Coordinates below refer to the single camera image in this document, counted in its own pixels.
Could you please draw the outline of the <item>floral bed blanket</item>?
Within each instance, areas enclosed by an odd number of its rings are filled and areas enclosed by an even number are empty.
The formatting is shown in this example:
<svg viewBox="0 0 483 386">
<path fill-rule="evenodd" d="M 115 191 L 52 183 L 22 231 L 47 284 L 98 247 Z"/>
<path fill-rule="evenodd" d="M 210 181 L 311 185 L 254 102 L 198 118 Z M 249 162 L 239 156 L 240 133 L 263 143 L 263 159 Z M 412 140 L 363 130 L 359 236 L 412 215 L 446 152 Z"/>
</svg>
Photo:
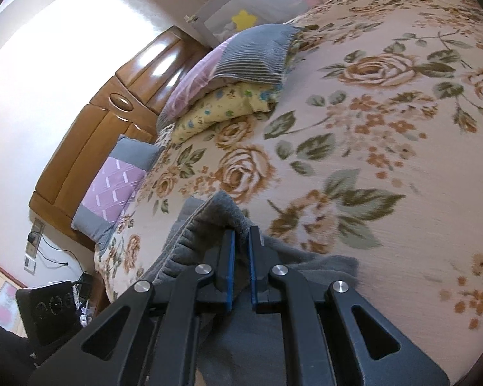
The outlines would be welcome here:
<svg viewBox="0 0 483 386">
<path fill-rule="evenodd" d="M 483 355 L 483 8 L 331 0 L 294 20 L 275 108 L 162 154 L 95 254 L 114 301 L 149 269 L 189 199 L 228 194 L 261 231 L 358 261 L 358 291 L 452 383 Z"/>
</svg>

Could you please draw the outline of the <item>pink grey striped pillow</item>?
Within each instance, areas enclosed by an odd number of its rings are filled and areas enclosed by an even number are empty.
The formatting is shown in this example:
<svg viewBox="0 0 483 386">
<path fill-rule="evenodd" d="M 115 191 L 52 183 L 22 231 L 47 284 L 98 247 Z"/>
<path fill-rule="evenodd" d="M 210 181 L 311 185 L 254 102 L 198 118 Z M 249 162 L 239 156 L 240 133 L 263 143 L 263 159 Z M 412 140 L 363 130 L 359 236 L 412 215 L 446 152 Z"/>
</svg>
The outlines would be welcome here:
<svg viewBox="0 0 483 386">
<path fill-rule="evenodd" d="M 160 132 L 189 107 L 223 86 L 238 82 L 280 86 L 301 29 L 269 23 L 235 34 L 207 53 L 179 80 L 158 116 Z"/>
</svg>

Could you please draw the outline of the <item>purple grey pillow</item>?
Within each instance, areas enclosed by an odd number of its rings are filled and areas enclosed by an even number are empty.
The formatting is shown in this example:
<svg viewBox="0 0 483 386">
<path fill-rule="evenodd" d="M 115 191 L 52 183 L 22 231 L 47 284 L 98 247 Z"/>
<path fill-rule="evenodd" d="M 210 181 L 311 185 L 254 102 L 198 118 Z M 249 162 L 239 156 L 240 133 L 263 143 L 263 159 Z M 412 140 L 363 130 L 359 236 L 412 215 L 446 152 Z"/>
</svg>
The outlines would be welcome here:
<svg viewBox="0 0 483 386">
<path fill-rule="evenodd" d="M 119 136 L 76 209 L 71 228 L 90 238 L 98 250 L 105 248 L 161 151 L 160 146 Z"/>
</svg>

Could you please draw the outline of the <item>black bedside device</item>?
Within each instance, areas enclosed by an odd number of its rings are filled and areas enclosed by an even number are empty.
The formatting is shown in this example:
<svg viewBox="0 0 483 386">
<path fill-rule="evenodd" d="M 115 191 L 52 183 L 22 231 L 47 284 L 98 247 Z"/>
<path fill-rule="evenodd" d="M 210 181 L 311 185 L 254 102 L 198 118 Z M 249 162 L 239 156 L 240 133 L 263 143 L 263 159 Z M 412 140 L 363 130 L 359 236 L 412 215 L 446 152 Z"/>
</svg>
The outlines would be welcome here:
<svg viewBox="0 0 483 386">
<path fill-rule="evenodd" d="M 82 308 L 88 302 L 92 277 L 19 289 L 15 298 L 37 364 L 46 361 L 82 329 Z"/>
</svg>

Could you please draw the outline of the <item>yellow floral pillow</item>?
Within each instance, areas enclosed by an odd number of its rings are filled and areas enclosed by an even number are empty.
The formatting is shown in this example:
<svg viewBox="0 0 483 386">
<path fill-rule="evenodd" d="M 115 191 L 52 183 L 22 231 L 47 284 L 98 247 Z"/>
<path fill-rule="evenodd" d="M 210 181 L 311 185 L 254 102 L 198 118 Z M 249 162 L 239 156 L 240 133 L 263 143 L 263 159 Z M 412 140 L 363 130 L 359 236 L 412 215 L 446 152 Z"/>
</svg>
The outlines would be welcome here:
<svg viewBox="0 0 483 386">
<path fill-rule="evenodd" d="M 210 92 L 173 123 L 171 142 L 181 144 L 212 125 L 253 113 L 272 111 L 282 85 L 239 82 Z"/>
</svg>

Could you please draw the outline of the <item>wooden headboard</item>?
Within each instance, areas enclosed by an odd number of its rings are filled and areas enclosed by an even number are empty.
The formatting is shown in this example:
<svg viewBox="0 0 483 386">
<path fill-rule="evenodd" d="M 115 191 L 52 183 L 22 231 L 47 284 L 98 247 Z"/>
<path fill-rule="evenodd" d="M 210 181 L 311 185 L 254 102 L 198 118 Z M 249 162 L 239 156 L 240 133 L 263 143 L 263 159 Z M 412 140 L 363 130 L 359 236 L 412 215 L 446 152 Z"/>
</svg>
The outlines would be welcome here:
<svg viewBox="0 0 483 386">
<path fill-rule="evenodd" d="M 168 98 L 209 50 L 172 26 L 122 65 L 76 116 L 36 183 L 31 211 L 93 250 L 94 242 L 71 227 L 85 192 L 119 135 L 157 139 L 158 116 Z"/>
</svg>

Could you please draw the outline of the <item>white wall outlet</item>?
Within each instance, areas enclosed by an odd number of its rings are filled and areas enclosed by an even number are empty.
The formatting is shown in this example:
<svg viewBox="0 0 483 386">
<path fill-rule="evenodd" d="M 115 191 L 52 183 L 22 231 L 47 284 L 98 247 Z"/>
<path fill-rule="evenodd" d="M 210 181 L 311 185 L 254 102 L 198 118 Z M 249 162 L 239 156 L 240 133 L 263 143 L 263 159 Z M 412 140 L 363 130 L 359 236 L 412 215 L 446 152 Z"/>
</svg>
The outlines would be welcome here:
<svg viewBox="0 0 483 386">
<path fill-rule="evenodd" d="M 24 257 L 23 268 L 29 274 L 34 275 L 35 274 L 35 270 L 36 270 L 36 259 L 34 259 L 29 254 L 26 254 L 25 257 Z"/>
</svg>

